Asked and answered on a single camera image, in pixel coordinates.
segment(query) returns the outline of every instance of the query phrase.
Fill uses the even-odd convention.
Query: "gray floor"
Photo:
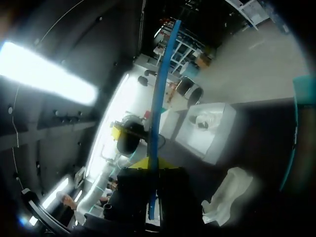
[[[307,74],[293,35],[268,20],[259,31],[247,28],[223,43],[195,81],[204,89],[203,101],[239,103],[292,97],[292,80]]]

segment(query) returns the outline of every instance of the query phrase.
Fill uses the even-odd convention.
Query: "cardboard box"
[[[200,54],[199,57],[196,58],[195,63],[201,68],[207,68],[211,64],[211,60],[204,54]]]

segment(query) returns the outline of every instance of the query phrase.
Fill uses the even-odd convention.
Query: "yellow object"
[[[111,135],[112,137],[114,137],[115,140],[118,140],[120,136],[120,130],[116,128],[115,126],[113,126]]]
[[[162,158],[158,158],[158,165],[159,165],[159,169],[166,169],[166,168],[176,169],[177,168],[177,167],[173,166],[172,164],[166,162]],[[138,168],[147,169],[148,168],[148,157],[143,158],[139,162],[131,165],[129,168],[131,168],[131,169],[138,169]]]

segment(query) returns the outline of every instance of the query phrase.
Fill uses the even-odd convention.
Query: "blue pole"
[[[155,212],[155,202],[156,202],[156,190],[157,190],[157,180],[158,180],[158,138],[159,138],[159,124],[160,124],[160,115],[161,108],[164,97],[164,89],[167,82],[168,71],[170,67],[170,61],[173,54],[173,48],[177,39],[177,34],[180,28],[181,21],[177,20],[172,29],[170,39],[168,41],[167,47],[165,49],[162,63],[158,71],[157,80],[154,89],[153,96],[153,105],[151,112],[151,128],[149,135],[149,144],[148,144],[148,169],[153,173],[153,191],[150,195],[149,200],[149,219],[154,219]]]

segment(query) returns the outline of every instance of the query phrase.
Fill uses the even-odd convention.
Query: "white sleeve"
[[[76,221],[78,221],[78,223],[83,226],[84,223],[85,223],[84,215],[81,214],[80,212],[76,211],[76,210],[74,211],[74,214],[75,214]]]
[[[102,197],[106,198],[107,194],[110,193],[110,192],[112,192],[111,189],[105,189],[103,194],[102,194]]]

